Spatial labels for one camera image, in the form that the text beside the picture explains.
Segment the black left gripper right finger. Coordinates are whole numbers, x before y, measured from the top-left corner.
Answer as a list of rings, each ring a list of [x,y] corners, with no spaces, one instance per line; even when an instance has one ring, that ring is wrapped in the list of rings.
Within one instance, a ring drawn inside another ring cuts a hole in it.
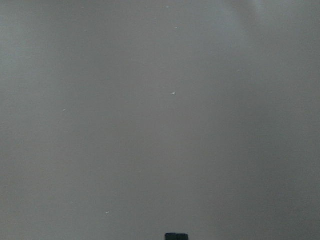
[[[189,240],[189,236],[187,233],[177,233],[176,240]]]

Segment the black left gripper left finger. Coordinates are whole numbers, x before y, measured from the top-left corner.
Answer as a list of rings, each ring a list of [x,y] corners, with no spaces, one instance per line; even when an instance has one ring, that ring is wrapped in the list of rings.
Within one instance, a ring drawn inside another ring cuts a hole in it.
[[[164,236],[165,240],[177,240],[177,234],[175,232],[166,233]]]

